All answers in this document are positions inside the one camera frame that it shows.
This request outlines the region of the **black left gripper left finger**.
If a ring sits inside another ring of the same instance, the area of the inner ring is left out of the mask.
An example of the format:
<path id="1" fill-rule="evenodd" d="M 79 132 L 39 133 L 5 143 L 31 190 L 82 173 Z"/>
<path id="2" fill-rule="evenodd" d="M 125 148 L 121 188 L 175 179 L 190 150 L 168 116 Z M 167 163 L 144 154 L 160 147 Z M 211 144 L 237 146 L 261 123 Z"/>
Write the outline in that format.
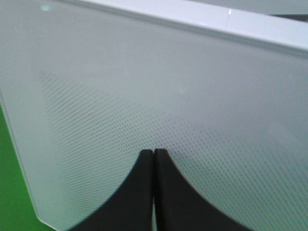
<path id="1" fill-rule="evenodd" d="M 151 231 L 154 154 L 142 150 L 115 193 L 72 231 Z"/>

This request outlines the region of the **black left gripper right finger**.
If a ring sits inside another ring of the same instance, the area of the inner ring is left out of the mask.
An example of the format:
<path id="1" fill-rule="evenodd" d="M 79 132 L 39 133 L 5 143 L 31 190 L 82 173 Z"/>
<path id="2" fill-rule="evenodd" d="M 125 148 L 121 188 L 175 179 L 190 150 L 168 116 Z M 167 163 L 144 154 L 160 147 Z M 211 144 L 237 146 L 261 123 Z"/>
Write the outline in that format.
<path id="1" fill-rule="evenodd" d="M 154 151 L 154 204 L 159 231 L 244 231 L 181 175 L 166 149 Z"/>

